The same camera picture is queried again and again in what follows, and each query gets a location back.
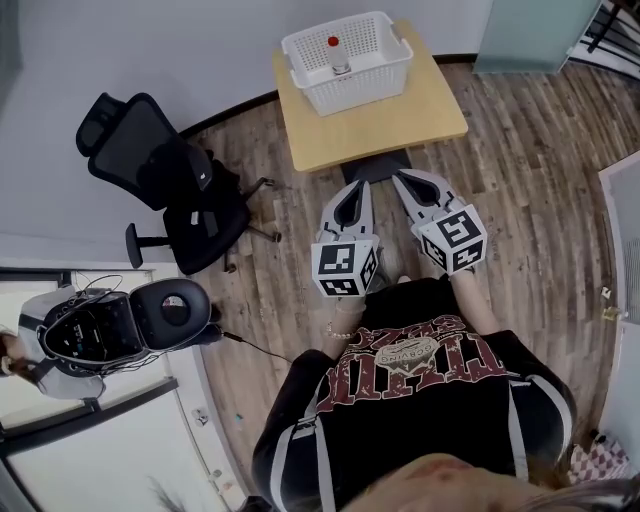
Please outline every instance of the plastic bottle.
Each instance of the plastic bottle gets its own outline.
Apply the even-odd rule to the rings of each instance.
[[[340,39],[336,36],[331,36],[327,40],[327,56],[329,57],[329,63],[333,69],[334,74],[344,75],[351,71],[351,65],[349,64],[349,57],[344,46],[340,44]]]

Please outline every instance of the wooden table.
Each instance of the wooden table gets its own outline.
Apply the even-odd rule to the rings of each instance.
[[[282,50],[274,51],[273,70],[297,171],[315,171],[467,132],[460,107],[420,36],[407,20],[395,25],[414,53],[404,93],[326,117],[316,114],[294,85]]]

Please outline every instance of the person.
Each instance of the person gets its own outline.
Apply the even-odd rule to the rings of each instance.
[[[401,281],[340,300],[291,365],[253,454],[278,510],[510,510],[564,460],[571,392],[475,273]]]
[[[41,393],[60,399],[98,398],[105,390],[99,376],[76,377],[60,370],[48,359],[38,341],[38,331],[49,311],[76,294],[72,286],[38,295],[22,306],[17,335],[0,331],[0,376],[16,376]]]

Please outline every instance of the baseboard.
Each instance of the baseboard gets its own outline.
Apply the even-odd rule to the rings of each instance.
[[[182,130],[180,132],[180,136],[183,139],[189,139],[194,135],[197,135],[201,131],[206,130],[207,128],[211,128],[212,126],[222,123],[228,119],[231,119],[232,117],[243,114],[244,112],[247,112],[252,108],[259,107],[261,105],[264,105],[265,103],[270,103],[279,98],[280,96],[278,95],[278,91],[269,91],[263,94],[262,96],[258,96],[257,98],[252,98],[248,101],[245,101],[244,103],[235,105],[227,110],[224,110],[218,114],[215,114],[205,119],[204,121],[200,121],[199,123],[194,124],[193,126],[185,130]]]
[[[436,61],[436,64],[459,64],[464,62],[475,62],[477,57],[477,53],[453,53],[446,55],[434,55],[433,59]],[[212,126],[227,121],[232,117],[243,114],[248,110],[264,105],[265,103],[270,103],[279,98],[280,96],[278,95],[278,91],[269,91],[268,93],[258,96],[257,98],[253,98],[245,101],[244,103],[235,105],[227,110],[224,110],[223,112],[205,119],[204,121],[200,121],[199,123],[194,124],[193,126],[186,128],[185,130],[182,130],[180,132],[180,136],[183,139],[189,139],[194,135],[197,135],[201,131],[206,130],[207,128],[211,128]]]
[[[446,55],[433,56],[436,64],[461,64],[465,62],[472,64],[477,58],[477,53],[448,53]]]

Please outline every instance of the white plastic basket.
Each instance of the white plastic basket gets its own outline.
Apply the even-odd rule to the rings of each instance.
[[[349,56],[351,71],[335,76],[327,39],[336,36]],[[413,50],[383,12],[330,21],[282,40],[291,77],[321,116],[402,94]]]

